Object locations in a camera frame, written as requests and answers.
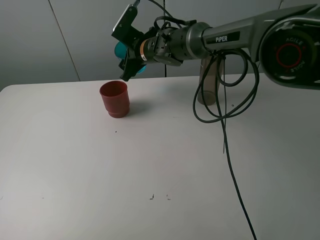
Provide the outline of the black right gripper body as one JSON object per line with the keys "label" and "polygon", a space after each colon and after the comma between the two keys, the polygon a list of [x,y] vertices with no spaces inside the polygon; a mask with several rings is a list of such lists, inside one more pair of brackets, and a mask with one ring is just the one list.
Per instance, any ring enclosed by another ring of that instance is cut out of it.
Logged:
{"label": "black right gripper body", "polygon": [[126,66],[129,68],[141,68],[142,65],[155,63],[153,46],[149,46],[155,39],[157,31],[154,26],[143,33],[133,26],[129,28],[129,44],[126,53]]}

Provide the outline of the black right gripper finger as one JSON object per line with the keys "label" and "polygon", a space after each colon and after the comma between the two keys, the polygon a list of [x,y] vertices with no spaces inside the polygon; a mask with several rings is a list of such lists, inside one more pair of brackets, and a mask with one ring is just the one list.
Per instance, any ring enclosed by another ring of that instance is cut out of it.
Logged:
{"label": "black right gripper finger", "polygon": [[132,77],[135,77],[146,65],[138,59],[131,59],[126,56],[122,59],[118,65],[122,70],[120,79],[123,81],[129,81]]}

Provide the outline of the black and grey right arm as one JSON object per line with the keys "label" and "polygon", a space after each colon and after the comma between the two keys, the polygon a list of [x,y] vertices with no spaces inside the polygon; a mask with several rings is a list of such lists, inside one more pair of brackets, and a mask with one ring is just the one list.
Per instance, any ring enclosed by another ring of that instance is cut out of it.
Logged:
{"label": "black and grey right arm", "polygon": [[317,90],[320,87],[320,7],[307,4],[262,13],[218,27],[196,20],[162,17],[147,32],[132,26],[136,4],[127,6],[112,36],[127,50],[120,62],[121,78],[128,81],[147,64],[180,66],[210,54],[247,49],[264,73],[278,85]]}

